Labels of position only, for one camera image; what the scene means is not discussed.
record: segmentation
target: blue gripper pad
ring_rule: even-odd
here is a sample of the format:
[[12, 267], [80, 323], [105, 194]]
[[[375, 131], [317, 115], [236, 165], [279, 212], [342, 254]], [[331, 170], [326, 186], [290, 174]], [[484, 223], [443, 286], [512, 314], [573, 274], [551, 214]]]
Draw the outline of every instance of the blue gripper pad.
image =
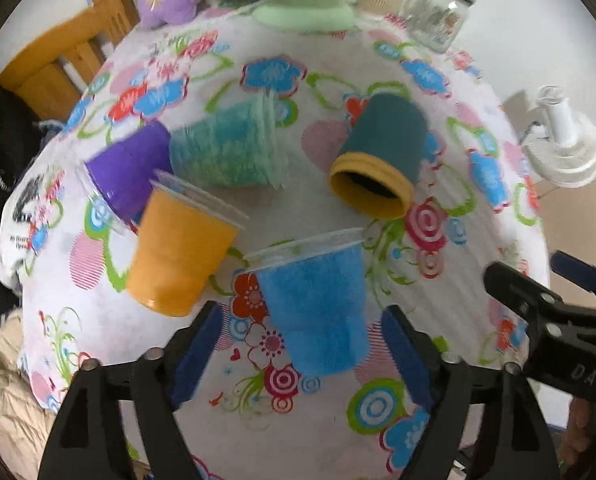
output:
[[551, 255], [551, 270], [588, 292], [596, 291], [596, 267], [578, 260], [570, 254], [562, 251], [553, 253]]
[[174, 411], [193, 396], [221, 332], [222, 308], [216, 303], [175, 369], [173, 385], [168, 391], [169, 403]]
[[382, 312], [382, 337], [407, 386], [411, 400], [431, 413], [435, 405], [435, 388], [431, 377], [432, 372], [440, 367], [440, 353], [433, 342], [425, 334], [416, 332], [396, 305]]

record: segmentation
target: jar handle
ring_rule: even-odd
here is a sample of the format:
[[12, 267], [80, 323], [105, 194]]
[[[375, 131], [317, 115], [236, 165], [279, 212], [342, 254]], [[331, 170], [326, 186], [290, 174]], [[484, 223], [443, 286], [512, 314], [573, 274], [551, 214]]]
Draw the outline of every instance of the jar handle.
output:
[[409, 21], [411, 17], [417, 13], [421, 1], [422, 0], [404, 0], [398, 16], [404, 18], [406, 22]]

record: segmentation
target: screw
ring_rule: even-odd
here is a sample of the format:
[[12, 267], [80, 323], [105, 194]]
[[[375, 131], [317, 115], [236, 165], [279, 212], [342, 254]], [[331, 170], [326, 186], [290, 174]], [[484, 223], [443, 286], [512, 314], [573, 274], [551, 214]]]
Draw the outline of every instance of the screw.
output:
[[83, 364], [80, 365], [81, 370], [93, 370], [94, 368], [98, 368], [100, 366], [100, 361], [98, 359], [87, 359]]
[[560, 337], [562, 335], [562, 330], [554, 323], [547, 323], [545, 328], [553, 337]]
[[506, 365], [504, 365], [504, 369], [509, 372], [511, 375], [519, 375], [522, 371], [522, 368], [520, 368], [520, 365], [511, 361], [508, 362]]
[[546, 301], [549, 305], [556, 304], [556, 298], [554, 298], [550, 294], [547, 294], [546, 292], [542, 292], [540, 294], [540, 298], [542, 298], [544, 301]]
[[462, 361], [460, 356], [453, 352], [443, 352], [441, 357], [443, 358], [443, 361], [449, 365], [456, 365]]
[[157, 361], [164, 354], [165, 354], [165, 351], [162, 348], [158, 348], [157, 346], [155, 346], [154, 348], [149, 348], [149, 350], [147, 350], [144, 353], [144, 358], [147, 361]]

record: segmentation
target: cup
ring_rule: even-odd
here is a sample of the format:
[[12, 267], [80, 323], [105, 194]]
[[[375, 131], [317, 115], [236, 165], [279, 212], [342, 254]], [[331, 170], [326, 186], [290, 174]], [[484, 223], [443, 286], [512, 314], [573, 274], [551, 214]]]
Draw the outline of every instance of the cup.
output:
[[111, 211], [127, 224], [147, 205], [154, 171], [171, 173], [169, 140], [165, 126], [153, 121], [85, 163]]
[[425, 150], [427, 120], [411, 102], [374, 95], [329, 173], [343, 202], [372, 218], [402, 218], [413, 200]]
[[171, 174], [151, 182], [127, 290], [165, 316], [188, 316], [247, 216]]
[[174, 174], [199, 186], [282, 187], [287, 156], [275, 134], [275, 96], [257, 94], [176, 130], [169, 154]]
[[369, 354], [361, 241], [347, 229], [245, 256], [301, 374], [344, 372]]

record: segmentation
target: purple cup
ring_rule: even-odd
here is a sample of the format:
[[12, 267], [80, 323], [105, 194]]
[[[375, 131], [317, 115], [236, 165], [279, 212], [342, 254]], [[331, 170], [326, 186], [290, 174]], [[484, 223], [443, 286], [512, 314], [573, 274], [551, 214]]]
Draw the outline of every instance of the purple cup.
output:
[[121, 220], [129, 222], [145, 208], [155, 170], [173, 173], [169, 131], [158, 121], [109, 146], [85, 163], [89, 177]]

